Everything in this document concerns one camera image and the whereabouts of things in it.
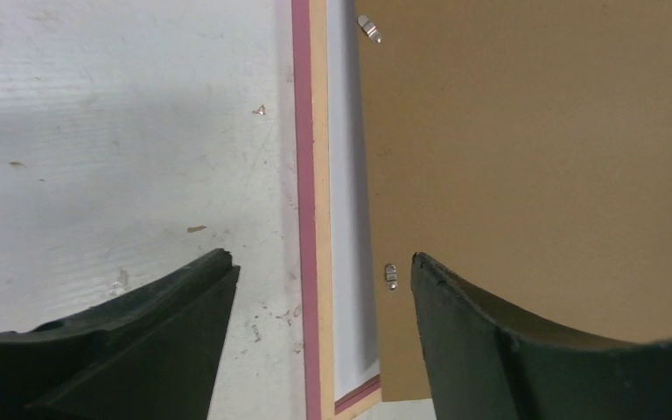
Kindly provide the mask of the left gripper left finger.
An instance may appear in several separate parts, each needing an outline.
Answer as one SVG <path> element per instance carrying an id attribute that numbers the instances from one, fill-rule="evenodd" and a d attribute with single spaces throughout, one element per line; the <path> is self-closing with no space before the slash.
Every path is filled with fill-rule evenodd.
<path id="1" fill-rule="evenodd" d="M 241 269 L 217 248 L 29 332 L 0 332 L 0 419 L 204 419 Z"/>

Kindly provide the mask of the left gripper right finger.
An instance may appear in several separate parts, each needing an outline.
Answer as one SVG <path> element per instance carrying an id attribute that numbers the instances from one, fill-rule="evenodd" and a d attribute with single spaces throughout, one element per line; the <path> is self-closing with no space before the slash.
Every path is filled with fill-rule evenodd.
<path id="1" fill-rule="evenodd" d="M 411 289 L 440 419 L 672 419 L 672 339 L 583 332 L 466 281 L 425 253 Z"/>

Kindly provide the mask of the pink wooden picture frame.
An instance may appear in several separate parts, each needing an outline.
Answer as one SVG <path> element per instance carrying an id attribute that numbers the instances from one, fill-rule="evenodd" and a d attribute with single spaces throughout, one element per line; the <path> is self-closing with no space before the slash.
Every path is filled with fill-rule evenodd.
<path id="1" fill-rule="evenodd" d="M 381 399 L 378 376 L 335 396 L 327 3 L 291 4 L 304 392 L 309 419 L 355 419 Z"/>

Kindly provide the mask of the brown cardboard backing board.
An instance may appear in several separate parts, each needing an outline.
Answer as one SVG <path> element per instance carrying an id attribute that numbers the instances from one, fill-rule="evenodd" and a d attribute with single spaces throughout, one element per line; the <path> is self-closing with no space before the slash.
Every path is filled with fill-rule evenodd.
<path id="1" fill-rule="evenodd" d="M 672 337 L 672 1 L 359 1 L 381 394 L 430 394 L 424 252 L 546 319 Z"/>

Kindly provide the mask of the seascape photo print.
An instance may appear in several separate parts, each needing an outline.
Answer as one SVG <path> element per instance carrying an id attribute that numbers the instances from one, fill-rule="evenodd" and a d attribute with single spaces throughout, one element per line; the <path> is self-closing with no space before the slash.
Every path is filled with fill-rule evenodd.
<path id="1" fill-rule="evenodd" d="M 327 11 L 334 390 L 350 396 L 380 373 L 353 1 Z"/>

